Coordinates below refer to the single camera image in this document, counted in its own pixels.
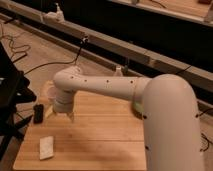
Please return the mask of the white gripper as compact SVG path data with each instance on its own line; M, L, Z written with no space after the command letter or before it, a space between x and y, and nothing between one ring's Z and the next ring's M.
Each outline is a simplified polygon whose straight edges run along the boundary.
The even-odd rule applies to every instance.
M74 99L55 99L53 106L50 106L44 116L45 119L56 113L66 113L71 123L74 123L75 116L73 111Z

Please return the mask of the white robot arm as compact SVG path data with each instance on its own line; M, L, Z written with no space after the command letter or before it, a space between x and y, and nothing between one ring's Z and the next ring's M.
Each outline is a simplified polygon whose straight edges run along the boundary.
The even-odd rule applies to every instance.
M174 74L88 76L71 66L57 72L53 84L56 113L73 111L77 91L141 104L147 171L205 171L198 102L185 79Z

